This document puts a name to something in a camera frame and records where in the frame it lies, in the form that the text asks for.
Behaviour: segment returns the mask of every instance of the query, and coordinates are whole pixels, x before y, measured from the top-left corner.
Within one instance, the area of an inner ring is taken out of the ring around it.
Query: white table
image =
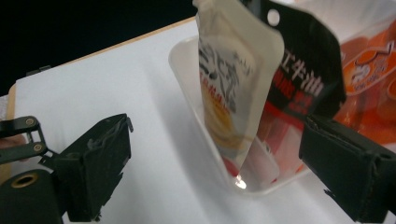
[[[354,223],[312,174],[262,197],[227,189],[168,63],[194,35],[190,21],[18,80],[15,117],[36,116],[61,151],[100,119],[128,114],[132,159],[100,223]],[[16,162],[13,173],[35,162]]]

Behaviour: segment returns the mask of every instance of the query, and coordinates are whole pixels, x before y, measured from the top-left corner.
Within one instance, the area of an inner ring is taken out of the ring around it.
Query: screw
[[[33,150],[34,150],[34,151],[41,151],[42,148],[43,148],[43,147],[42,147],[41,145],[37,144],[37,145],[35,145],[35,146],[33,147]]]
[[[27,119],[26,120],[26,124],[27,125],[32,125],[32,124],[34,124],[35,123],[35,120],[34,119]]]

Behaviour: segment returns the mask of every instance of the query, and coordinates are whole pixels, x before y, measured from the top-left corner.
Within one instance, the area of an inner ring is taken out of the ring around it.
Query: black background
[[[0,8],[0,96],[39,67],[70,62],[196,13],[192,0],[11,0]]]

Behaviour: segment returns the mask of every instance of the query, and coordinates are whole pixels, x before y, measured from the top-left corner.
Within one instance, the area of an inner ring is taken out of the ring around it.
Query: orange packaging
[[[396,152],[396,20],[378,26],[341,46],[347,98],[335,119]]]

